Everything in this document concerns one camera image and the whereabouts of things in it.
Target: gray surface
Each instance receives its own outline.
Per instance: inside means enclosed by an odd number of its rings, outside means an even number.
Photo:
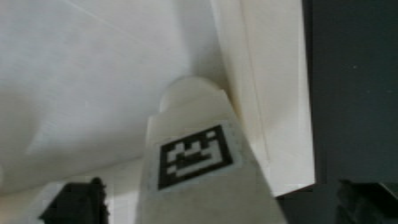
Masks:
[[[398,180],[398,2],[303,2],[317,185],[280,205],[291,224],[328,224],[337,179]]]
[[[186,75],[225,84],[209,0],[0,0],[0,192],[140,156]]]

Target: white panel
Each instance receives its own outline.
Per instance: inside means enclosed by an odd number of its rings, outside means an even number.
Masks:
[[[212,0],[234,106],[273,195],[314,183],[301,2]]]

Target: dark panel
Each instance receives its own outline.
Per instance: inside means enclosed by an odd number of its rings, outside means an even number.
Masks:
[[[303,2],[317,185],[280,205],[328,224],[337,179],[398,181],[398,1]]]

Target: white ceiling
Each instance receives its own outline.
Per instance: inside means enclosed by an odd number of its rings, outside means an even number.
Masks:
[[[184,75],[225,87],[209,0],[0,0],[1,192],[140,155]]]

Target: white curved surface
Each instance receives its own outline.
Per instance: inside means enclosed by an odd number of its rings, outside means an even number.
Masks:
[[[159,112],[180,106],[196,97],[219,90],[216,84],[200,77],[184,77],[170,84],[159,102]]]

